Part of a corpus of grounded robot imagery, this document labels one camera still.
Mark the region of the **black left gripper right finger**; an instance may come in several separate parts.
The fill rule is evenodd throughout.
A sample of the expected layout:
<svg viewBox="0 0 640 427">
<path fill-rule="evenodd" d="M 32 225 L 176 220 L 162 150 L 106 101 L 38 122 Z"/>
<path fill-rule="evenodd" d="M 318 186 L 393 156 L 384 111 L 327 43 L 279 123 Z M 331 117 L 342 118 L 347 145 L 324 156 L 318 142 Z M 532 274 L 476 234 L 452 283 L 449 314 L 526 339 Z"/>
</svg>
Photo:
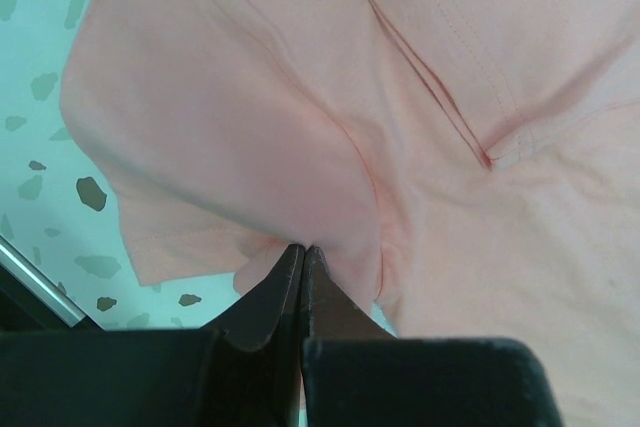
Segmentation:
<svg viewBox="0 0 640 427">
<path fill-rule="evenodd" d="M 311 426 L 560 426 L 545 370 L 509 338 L 400 339 L 305 255 L 301 368 Z"/>
</svg>

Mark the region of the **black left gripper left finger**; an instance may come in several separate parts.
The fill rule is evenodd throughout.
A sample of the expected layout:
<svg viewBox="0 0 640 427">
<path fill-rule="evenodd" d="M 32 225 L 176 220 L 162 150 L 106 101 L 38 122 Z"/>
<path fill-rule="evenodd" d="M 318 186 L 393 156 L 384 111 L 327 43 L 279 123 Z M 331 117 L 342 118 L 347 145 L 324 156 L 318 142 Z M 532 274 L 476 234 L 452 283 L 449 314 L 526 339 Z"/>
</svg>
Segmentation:
<svg viewBox="0 0 640 427">
<path fill-rule="evenodd" d="M 198 329 L 1 339 L 5 426 L 295 426 L 305 250 Z"/>
</svg>

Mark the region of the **salmon pink t shirt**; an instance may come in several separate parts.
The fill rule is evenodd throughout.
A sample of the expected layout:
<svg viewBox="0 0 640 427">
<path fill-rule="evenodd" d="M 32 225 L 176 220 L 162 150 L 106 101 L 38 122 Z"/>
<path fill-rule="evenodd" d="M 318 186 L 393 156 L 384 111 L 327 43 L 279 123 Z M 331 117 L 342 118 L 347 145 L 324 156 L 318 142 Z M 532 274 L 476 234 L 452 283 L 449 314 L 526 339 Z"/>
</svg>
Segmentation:
<svg viewBox="0 0 640 427">
<path fill-rule="evenodd" d="M 61 84 L 142 285 L 318 246 L 403 336 L 639 422 L 639 0 L 91 0 Z"/>
</svg>

